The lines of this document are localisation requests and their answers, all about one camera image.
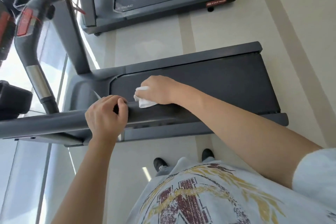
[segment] t-shirt sleeve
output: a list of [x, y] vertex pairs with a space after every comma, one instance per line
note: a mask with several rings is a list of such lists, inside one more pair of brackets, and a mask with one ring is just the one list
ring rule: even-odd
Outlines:
[[336, 148], [306, 155], [293, 176], [293, 190], [336, 209]]

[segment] black shoe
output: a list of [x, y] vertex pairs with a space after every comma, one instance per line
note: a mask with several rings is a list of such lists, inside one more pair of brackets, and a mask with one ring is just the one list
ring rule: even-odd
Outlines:
[[155, 167], [155, 170], [158, 172], [160, 170], [160, 167], [162, 166], [168, 166], [167, 163], [162, 159], [162, 158], [156, 158], [154, 159], [154, 167]]
[[204, 149], [203, 152], [202, 152], [202, 162], [204, 160], [206, 160], [206, 158], [208, 157], [215, 157], [215, 155], [213, 154], [212, 150], [210, 149]]

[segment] person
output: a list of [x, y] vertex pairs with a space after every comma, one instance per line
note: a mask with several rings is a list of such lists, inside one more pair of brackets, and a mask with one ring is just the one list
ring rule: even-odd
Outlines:
[[[335, 223], [336, 150], [261, 116], [164, 76], [151, 76], [136, 95], [178, 104], [203, 121], [258, 174], [225, 165], [203, 152], [203, 163], [181, 158], [142, 192], [127, 223]], [[112, 110], [118, 104], [119, 114]], [[53, 224], [102, 223], [107, 169], [128, 107], [120, 96], [94, 103], [85, 114], [92, 140]]]

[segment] hand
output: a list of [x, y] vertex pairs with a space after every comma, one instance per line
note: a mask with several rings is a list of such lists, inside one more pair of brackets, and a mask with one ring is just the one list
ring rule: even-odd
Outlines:
[[167, 105], [175, 102], [175, 92], [183, 84], [162, 75], [152, 75], [141, 83], [141, 86], [149, 86], [148, 90], [137, 90], [136, 96]]
[[[85, 113], [87, 124], [92, 132], [92, 140], [115, 143], [123, 132], [128, 120], [126, 99], [110, 95], [93, 103]], [[118, 104], [119, 114], [113, 111]]]

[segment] white t-shirt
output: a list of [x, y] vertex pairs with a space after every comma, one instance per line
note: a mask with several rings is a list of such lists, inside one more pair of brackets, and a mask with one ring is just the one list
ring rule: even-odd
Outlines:
[[306, 155], [293, 190], [222, 161], [181, 158], [148, 183], [127, 223], [336, 223], [336, 149]]

